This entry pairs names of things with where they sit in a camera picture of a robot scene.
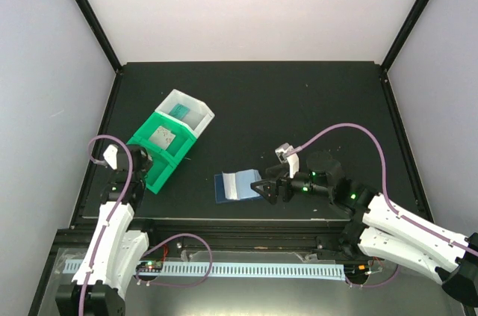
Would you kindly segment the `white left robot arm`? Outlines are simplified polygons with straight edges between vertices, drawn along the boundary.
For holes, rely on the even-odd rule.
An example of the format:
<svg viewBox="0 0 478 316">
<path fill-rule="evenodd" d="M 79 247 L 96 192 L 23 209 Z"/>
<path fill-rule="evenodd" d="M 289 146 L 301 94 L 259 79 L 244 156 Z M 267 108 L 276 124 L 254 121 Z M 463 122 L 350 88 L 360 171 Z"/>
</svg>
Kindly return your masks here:
<svg viewBox="0 0 478 316">
<path fill-rule="evenodd" d="M 152 157 L 137 144 L 127 150 L 111 144 L 103 156 L 113 173 L 87 253 L 72 281 L 55 295 L 60 315 L 124 315 L 126 290 L 140 257 L 155 254 L 161 244 L 151 230 L 129 228 L 143 201 Z"/>
</svg>

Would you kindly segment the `navy blue card holder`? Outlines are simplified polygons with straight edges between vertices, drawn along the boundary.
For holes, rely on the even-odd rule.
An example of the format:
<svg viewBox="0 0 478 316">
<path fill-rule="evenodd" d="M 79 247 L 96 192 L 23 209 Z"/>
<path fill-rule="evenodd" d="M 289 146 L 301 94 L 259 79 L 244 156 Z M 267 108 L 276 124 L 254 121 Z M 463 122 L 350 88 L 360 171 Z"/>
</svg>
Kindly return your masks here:
<svg viewBox="0 0 478 316">
<path fill-rule="evenodd" d="M 241 170 L 235 173 L 221 173 L 214 176 L 214 192 L 217 204 L 243 202 L 260 199 L 251 188 L 253 182 L 261 181 L 257 170 Z"/>
</svg>

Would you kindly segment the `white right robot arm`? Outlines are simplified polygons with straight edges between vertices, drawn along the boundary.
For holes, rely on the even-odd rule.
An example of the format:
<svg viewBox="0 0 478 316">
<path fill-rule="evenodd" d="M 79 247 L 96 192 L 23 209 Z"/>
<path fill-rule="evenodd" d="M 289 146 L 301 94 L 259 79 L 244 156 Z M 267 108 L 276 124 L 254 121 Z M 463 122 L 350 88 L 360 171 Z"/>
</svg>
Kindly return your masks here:
<svg viewBox="0 0 478 316">
<path fill-rule="evenodd" d="M 387 199 L 383 192 L 348 179 L 325 151 L 309 155 L 307 172 L 298 157 L 267 169 L 250 187 L 270 204 L 298 193 L 325 197 L 349 218 L 333 250 L 344 258 L 381 258 L 438 283 L 454 300 L 477 307 L 477 234 L 465 236 L 425 220 Z"/>
</svg>

